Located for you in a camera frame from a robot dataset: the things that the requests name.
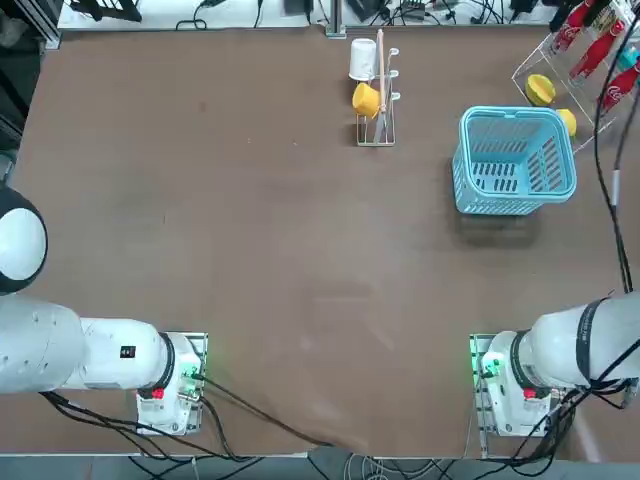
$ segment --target lemon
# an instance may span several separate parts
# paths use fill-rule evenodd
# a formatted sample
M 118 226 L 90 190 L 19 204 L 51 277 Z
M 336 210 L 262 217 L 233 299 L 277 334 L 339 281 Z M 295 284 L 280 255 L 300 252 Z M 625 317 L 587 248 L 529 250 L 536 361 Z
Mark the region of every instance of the lemon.
M 564 120 L 564 124 L 567 126 L 567 130 L 569 131 L 569 136 L 573 137 L 576 134 L 576 129 L 578 128 L 576 116 L 571 113 L 571 110 L 567 110 L 566 108 L 560 108 L 556 110 L 556 112 L 562 117 L 562 120 Z
M 546 107 L 556 96 L 556 89 L 553 83 L 544 75 L 529 75 L 524 88 L 527 98 L 536 107 Z

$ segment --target paper cup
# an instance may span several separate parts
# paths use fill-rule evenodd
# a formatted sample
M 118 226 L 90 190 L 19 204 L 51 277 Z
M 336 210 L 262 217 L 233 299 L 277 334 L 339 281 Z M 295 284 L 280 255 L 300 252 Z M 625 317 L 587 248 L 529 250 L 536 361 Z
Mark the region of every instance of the paper cup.
M 349 77 L 358 82 L 367 82 L 375 75 L 376 42 L 370 38 L 356 38 L 351 42 Z

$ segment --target red bottle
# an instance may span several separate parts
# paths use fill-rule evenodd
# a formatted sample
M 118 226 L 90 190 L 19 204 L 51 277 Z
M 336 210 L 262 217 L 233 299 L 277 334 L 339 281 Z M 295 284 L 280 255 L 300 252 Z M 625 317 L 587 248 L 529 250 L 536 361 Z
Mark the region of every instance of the red bottle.
M 554 37 L 549 50 L 551 53 L 556 54 L 558 52 L 564 52 L 569 48 L 569 45 L 575 40 L 582 30 L 584 24 L 584 17 L 593 5 L 594 0 L 584 0 L 578 5 L 573 12 L 567 17 L 567 21 L 564 22 L 558 33 Z
M 609 112 L 622 97 L 633 90 L 633 86 L 638 80 L 638 75 L 640 75 L 640 57 L 638 57 L 633 67 L 611 80 L 611 83 L 607 86 L 602 100 L 602 115 Z
M 624 31 L 624 22 L 617 19 L 609 31 L 601 35 L 582 56 L 580 61 L 569 72 L 569 80 L 574 85 L 579 85 L 598 68 L 600 62 L 608 55 L 616 37 Z

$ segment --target table surface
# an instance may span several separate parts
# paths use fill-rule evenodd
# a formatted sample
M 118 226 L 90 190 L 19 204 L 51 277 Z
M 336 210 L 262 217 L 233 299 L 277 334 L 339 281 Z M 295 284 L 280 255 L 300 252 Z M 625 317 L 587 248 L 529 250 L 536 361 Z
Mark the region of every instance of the table surface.
M 461 114 L 522 104 L 510 76 L 544 35 L 390 31 L 402 99 L 397 144 L 386 149 L 354 146 L 349 42 L 320 30 L 65 40 L 44 61 L 14 177 L 50 235 L 28 292 L 80 315 L 206 331 L 210 375 L 352 451 L 460 456 L 469 334 L 527 328 L 620 285 L 590 148 L 576 158 L 566 204 L 520 219 L 454 207 Z M 612 150 L 603 146 L 607 165 Z M 623 203 L 638 205 L 640 164 L 625 170 Z M 633 260 L 640 223 L 628 210 Z M 73 398 L 135 414 L 129 392 Z M 216 403 L 238 453 L 310 448 Z M 35 394 L 0 405 L 12 432 L 0 436 L 2 452 L 133 451 Z M 563 456 L 638 461 L 639 409 L 587 402 Z M 211 425 L 192 439 L 219 449 Z M 477 438 L 474 424 L 472 456 Z

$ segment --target blue basket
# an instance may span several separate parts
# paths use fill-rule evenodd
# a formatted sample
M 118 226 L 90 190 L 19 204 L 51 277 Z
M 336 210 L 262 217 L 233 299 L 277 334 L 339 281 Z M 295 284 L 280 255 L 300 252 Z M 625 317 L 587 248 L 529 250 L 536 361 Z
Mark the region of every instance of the blue basket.
M 453 158 L 462 213 L 526 215 L 576 189 L 569 132 L 549 108 L 472 107 L 460 119 Z

